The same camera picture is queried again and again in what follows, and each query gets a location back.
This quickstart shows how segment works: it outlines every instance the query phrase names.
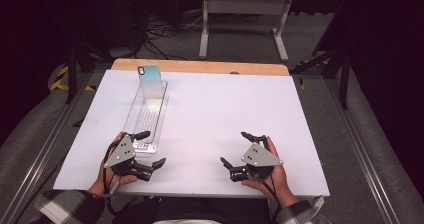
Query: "transparent acrylic box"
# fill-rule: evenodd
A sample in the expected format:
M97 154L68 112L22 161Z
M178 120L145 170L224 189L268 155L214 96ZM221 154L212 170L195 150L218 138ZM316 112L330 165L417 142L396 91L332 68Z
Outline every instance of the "transparent acrylic box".
M134 140L133 146L136 152L155 153L157 151L169 99L167 87L166 81L143 82L138 87L124 131L130 134L150 131L150 136L143 140Z

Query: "blue phone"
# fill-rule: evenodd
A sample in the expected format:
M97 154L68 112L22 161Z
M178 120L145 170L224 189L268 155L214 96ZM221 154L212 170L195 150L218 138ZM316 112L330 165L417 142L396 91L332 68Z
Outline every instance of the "blue phone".
M146 64L138 66L138 75L144 98L163 98L163 86L158 65Z

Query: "table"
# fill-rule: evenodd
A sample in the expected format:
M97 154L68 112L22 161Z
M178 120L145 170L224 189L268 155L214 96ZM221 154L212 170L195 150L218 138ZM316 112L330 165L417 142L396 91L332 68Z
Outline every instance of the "table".
M149 182L124 186L121 193L263 197L256 190L233 183L220 162L222 156L234 166L244 164L240 158L250 143L240 132L246 131L272 137L296 196L329 195L293 79L287 76L285 66L138 59L118 59L106 72L55 189L86 189L91 185L107 146L124 126L139 84L136 66L146 63L160 66L162 79L168 81L169 102L158 151L138 155L137 160L147 164L163 157L167 160ZM199 68L203 73L196 73ZM254 75L254 69L273 73ZM242 75L217 74L229 71Z

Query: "plaid sleeve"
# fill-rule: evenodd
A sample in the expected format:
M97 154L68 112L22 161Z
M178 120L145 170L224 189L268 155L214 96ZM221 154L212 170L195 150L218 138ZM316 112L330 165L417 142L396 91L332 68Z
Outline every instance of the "plaid sleeve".
M104 199L95 200L79 190L50 190L40 195L34 207L54 223L95 223L103 212Z
M297 202L281 210L278 213L277 222L280 224L310 223L315 219L323 204L323 196Z

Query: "cable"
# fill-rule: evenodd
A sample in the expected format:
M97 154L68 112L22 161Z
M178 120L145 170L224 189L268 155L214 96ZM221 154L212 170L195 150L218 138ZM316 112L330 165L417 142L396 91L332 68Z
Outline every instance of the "cable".
M192 20L193 18L189 19L190 22L188 23L186 21L179 24L177 28L171 25L165 24L165 22L162 20L152 20L147 25L147 28L145 30L145 35L143 37L143 46L146 48L147 51L152 53L156 59L158 59L158 55L160 55L164 57L166 60L169 60L170 58L187 60L187 58L185 57L165 54L152 41L158 40L163 37L164 38L175 37L182 31L196 26L196 23L202 18L202 16L196 16L194 18L195 20Z
M272 189L274 189L274 192L275 192L275 193L277 193L277 192L275 191L274 178L272 178L272 175L271 175L271 182L272 182Z
M277 202L277 210L275 210L274 212L274 223L277 223L277 215L278 213L281 211L281 204L280 204L280 200L277 197L277 193L275 191L273 191L271 189L271 187L268 186L268 184L259 176L256 176L256 179L262 183L262 185L264 185L266 187L266 189L271 193L271 195L274 197L275 201Z
M107 149L105 157L103 158L103 163L106 163L107 159L109 158L109 153L112 150L112 148L116 147L119 143L120 139L117 140L116 142L113 142ZM112 207L112 203L110 201L110 193L109 193L109 186L110 183L112 182L113 176L109 181L109 184L107 184L107 180L106 180L106 168L103 167L103 192L104 192L104 197L105 197L105 201L106 201L106 207L109 210L110 213L112 213L113 215L117 215L119 212L115 211Z
M132 50L131 52L126 53L126 54L123 54L123 55L120 55L120 56L113 57L111 55L108 55L108 54L105 54L105 53L101 52L100 50L98 50L97 48L89 45L88 43L80 42L80 44L82 46L84 46L86 49L90 50L93 54L95 54L95 55L97 55L99 57L99 58L91 57L91 59L93 61L98 62L98 63L109 63L109 62L110 63L113 63L116 59L119 59L119 58L128 58L128 57L134 56L141 49L141 45L140 44L135 44L134 45L134 50Z
M107 185L107 188L110 189L110 184L112 184L113 178L115 177L115 172L113 172L112 177L110 178L109 184Z

